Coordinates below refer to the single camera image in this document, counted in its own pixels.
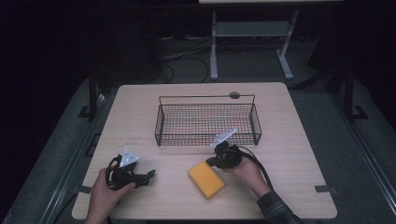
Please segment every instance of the wire basket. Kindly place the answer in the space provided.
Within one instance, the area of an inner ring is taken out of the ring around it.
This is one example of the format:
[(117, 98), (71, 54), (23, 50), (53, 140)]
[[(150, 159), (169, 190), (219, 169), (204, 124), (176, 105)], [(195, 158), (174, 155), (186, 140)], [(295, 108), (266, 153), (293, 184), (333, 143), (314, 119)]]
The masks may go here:
[[(244, 103), (246, 98), (249, 98), (248, 103)], [(236, 128), (238, 132), (227, 142), (258, 145), (262, 129), (254, 98), (254, 95), (232, 93), (222, 96), (161, 96), (155, 128), (157, 144), (208, 146), (217, 134)]]

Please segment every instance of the sponge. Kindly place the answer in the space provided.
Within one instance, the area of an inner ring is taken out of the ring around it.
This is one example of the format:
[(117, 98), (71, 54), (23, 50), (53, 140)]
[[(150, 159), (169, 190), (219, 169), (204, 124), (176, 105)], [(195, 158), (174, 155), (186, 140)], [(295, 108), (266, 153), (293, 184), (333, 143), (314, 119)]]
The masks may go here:
[(210, 168), (206, 161), (201, 161), (189, 170), (189, 177), (194, 181), (198, 189), (210, 199), (224, 188), (224, 182)]

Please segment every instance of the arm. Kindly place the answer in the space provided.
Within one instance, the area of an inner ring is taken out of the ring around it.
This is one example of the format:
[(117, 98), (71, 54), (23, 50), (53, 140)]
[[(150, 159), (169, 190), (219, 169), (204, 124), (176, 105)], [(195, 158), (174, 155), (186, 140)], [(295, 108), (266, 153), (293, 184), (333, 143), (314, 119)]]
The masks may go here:
[(106, 168), (102, 169), (91, 189), (90, 208), (85, 223), (103, 223), (120, 199), (133, 188), (134, 183), (116, 191), (109, 189), (106, 183)]
[(241, 163), (232, 169), (222, 171), (235, 175), (258, 197), (257, 205), (269, 223), (303, 223), (294, 215), (282, 199), (271, 191), (262, 177), (262, 171), (250, 159), (243, 157)]

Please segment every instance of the floor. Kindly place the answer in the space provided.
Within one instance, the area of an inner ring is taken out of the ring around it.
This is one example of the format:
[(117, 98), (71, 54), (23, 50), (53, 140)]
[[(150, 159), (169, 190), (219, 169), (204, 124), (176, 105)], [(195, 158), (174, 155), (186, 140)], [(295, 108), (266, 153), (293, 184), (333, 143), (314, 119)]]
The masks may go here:
[[(286, 80), (275, 53), (280, 42), (281, 39), (224, 39), (218, 56), (217, 82), (276, 81), (291, 87), (318, 73), (307, 65), (316, 42), (294, 40), (287, 54), (294, 80)], [(201, 38), (168, 39), (163, 41), (163, 47), (166, 55), (171, 56), (204, 43), (205, 39)], [(161, 74), (148, 84), (212, 82), (207, 73), (207, 49), (165, 64)], [(360, 105), (368, 119), (349, 122), (340, 109), (343, 91), (327, 93), (328, 80), (325, 77), (303, 90), (290, 91), (338, 211), (332, 220), (305, 220), (305, 223), (396, 223), (396, 213), (391, 210), (363, 150), (370, 149), (389, 183), (396, 186), (396, 132), (357, 80), (354, 105)], [(92, 141), (100, 137), (116, 94), (114, 88), (98, 99), (94, 120), (78, 118), (80, 109), (89, 104), (88, 80), (81, 83), (4, 223), (53, 223), (55, 219), (56, 223), (83, 223), (71, 217), (74, 195), (90, 164), (90, 154), (94, 152)], [(133, 220), (131, 223), (157, 222)]]

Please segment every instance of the sleeve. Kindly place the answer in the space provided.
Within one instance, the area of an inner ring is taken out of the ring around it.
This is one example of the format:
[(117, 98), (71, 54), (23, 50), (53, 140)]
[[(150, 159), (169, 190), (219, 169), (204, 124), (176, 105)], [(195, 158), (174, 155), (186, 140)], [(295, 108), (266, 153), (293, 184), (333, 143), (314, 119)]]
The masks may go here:
[(257, 205), (262, 210), (262, 214), (268, 223), (303, 223), (299, 217), (293, 214), (290, 208), (274, 191), (271, 191), (260, 197), (260, 199), (257, 201)]

